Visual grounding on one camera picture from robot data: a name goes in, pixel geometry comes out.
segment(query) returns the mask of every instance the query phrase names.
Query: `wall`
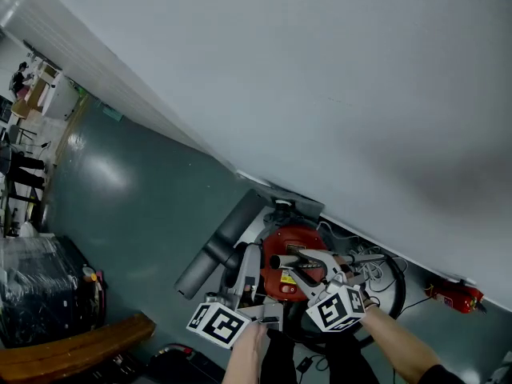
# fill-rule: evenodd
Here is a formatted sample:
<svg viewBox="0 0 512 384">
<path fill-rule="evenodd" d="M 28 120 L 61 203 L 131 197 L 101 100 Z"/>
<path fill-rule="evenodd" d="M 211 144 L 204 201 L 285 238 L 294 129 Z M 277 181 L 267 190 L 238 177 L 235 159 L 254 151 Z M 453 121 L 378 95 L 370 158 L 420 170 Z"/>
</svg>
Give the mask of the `wall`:
<svg viewBox="0 0 512 384">
<path fill-rule="evenodd" d="M 512 308 L 512 0 L 60 1 L 216 155 Z"/>
<path fill-rule="evenodd" d="M 0 40 L 0 95 L 10 101 L 14 100 L 14 96 L 9 92 L 10 80 L 21 62 L 30 65 L 28 53 L 26 48 L 21 48 L 7 36 Z"/>
</svg>

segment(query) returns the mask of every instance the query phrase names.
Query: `hand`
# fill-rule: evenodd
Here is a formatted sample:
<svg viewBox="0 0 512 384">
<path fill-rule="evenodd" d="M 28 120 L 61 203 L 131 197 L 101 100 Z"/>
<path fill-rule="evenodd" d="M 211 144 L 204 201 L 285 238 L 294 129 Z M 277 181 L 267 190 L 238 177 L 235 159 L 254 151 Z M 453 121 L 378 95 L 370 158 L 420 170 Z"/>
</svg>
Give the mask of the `hand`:
<svg viewBox="0 0 512 384">
<path fill-rule="evenodd" d="M 334 256 L 334 260 L 336 260 L 336 262 L 340 266 L 341 265 L 346 265 L 346 261 L 341 256 Z M 354 273 L 353 272 L 345 272 L 345 275 L 346 275 L 346 278 L 352 278 L 354 276 Z M 368 307 L 372 303 L 374 304 L 374 302 L 370 300 L 370 296 L 368 295 L 366 290 L 361 289 L 361 293 L 362 293 L 362 296 L 363 296 L 363 303 L 364 303 L 364 307 L 365 308 Z"/>
<path fill-rule="evenodd" d="M 259 322 L 252 322 L 242 332 L 242 335 L 234 344 L 234 348 L 259 351 L 262 347 L 262 340 L 266 333 L 266 326 Z"/>
</svg>

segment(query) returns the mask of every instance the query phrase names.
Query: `gray floor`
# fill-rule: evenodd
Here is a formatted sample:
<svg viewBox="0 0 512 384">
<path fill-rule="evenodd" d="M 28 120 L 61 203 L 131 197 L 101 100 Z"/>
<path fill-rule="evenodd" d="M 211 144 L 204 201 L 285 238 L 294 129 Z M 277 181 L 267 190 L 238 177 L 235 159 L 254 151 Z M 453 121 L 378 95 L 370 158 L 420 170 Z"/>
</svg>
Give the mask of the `gray floor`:
<svg viewBox="0 0 512 384">
<path fill-rule="evenodd" d="M 138 354 L 145 358 L 168 342 L 181 342 L 225 366 L 229 351 L 185 329 L 201 295 L 188 302 L 173 284 L 245 191 L 246 184 L 212 158 L 125 118 L 116 122 L 91 103 L 55 172 L 46 225 L 69 236 L 93 266 L 105 271 L 109 321 L 135 311 L 156 321 L 156 335 Z M 427 276 L 410 266 L 406 304 L 425 297 Z M 216 289 L 216 278 L 218 273 L 203 292 Z M 382 294 L 383 301 L 393 292 Z M 487 307 L 487 315 L 464 315 L 428 301 L 399 321 L 452 371 L 468 382 L 484 382 L 512 348 L 512 315 Z M 297 346 L 295 361 L 308 354 Z M 364 355 L 380 382 L 392 382 L 392 369 L 375 345 Z M 302 382 L 327 383 L 328 371 L 312 366 Z"/>
</svg>

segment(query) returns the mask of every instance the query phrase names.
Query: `miter saw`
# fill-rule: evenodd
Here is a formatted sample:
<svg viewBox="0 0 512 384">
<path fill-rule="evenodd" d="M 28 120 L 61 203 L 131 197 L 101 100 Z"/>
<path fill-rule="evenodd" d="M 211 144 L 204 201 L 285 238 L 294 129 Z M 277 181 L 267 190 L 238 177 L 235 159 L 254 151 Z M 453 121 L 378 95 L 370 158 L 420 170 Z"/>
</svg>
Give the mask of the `miter saw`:
<svg viewBox="0 0 512 384">
<path fill-rule="evenodd" d="M 237 244 L 266 206 L 274 209 L 265 215 L 264 229 L 253 242 Z M 206 294 L 187 329 L 225 348 L 251 322 L 284 331 L 297 342 L 325 342 L 326 334 L 353 330 L 365 316 L 364 277 L 347 274 L 353 274 L 353 265 L 378 260 L 388 262 L 398 280 L 399 297 L 390 312 L 397 317 L 405 283 L 396 263 L 383 254 L 337 258 L 331 238 L 318 232 L 322 209 L 285 190 L 247 192 L 174 286 L 191 299 L 219 264 L 225 267 L 218 291 Z"/>
</svg>

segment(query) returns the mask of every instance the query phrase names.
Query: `white cable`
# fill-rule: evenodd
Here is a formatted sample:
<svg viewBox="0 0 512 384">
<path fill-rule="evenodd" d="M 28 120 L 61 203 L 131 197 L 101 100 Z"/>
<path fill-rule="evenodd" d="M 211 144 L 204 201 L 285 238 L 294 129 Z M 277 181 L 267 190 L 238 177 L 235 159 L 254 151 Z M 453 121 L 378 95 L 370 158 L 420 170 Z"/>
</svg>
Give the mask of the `white cable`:
<svg viewBox="0 0 512 384">
<path fill-rule="evenodd" d="M 380 254 L 381 248 L 378 246 L 372 246 L 368 248 L 363 248 L 362 245 L 359 245 L 355 250 L 351 249 L 350 254 Z M 356 266 L 356 270 L 361 273 L 365 280 L 371 280 L 373 282 L 380 282 L 384 272 L 381 268 L 382 264 L 378 264 L 376 262 L 367 262 L 361 263 L 359 266 Z"/>
<path fill-rule="evenodd" d="M 345 236 L 345 237 L 342 237 L 342 236 L 337 236 L 334 232 L 333 232 L 333 229 L 330 227 L 330 224 L 327 223 L 327 222 L 324 222 L 324 221 L 320 221 L 318 223 L 318 226 L 317 226 L 317 230 L 320 229 L 320 226 L 322 225 L 325 225 L 329 228 L 329 231 L 330 231 L 330 234 L 333 235 L 333 238 L 337 239 L 337 240 L 347 240 L 347 239 L 352 239 L 352 238 L 359 238 L 359 236 L 355 235 L 355 236 Z"/>
</svg>

